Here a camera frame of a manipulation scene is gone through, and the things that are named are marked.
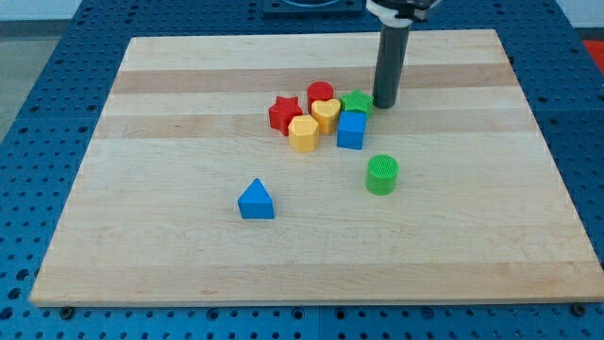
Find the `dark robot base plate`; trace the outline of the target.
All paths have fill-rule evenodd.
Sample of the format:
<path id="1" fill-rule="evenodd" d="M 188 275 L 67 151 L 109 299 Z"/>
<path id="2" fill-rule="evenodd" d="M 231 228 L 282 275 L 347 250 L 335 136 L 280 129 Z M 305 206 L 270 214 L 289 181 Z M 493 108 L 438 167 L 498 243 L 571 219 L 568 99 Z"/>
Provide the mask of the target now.
<path id="1" fill-rule="evenodd" d="M 285 18 L 301 15 L 362 14 L 365 0 L 262 0 L 265 18 Z"/>

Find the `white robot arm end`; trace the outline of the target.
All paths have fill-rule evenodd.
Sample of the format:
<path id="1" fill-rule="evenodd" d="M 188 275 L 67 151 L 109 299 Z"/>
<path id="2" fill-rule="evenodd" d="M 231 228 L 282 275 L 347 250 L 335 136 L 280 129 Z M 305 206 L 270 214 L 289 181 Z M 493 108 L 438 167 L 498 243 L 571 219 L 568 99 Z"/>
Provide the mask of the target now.
<path id="1" fill-rule="evenodd" d="M 366 0 L 366 9 L 388 27 L 406 28 L 424 22 L 442 0 Z"/>

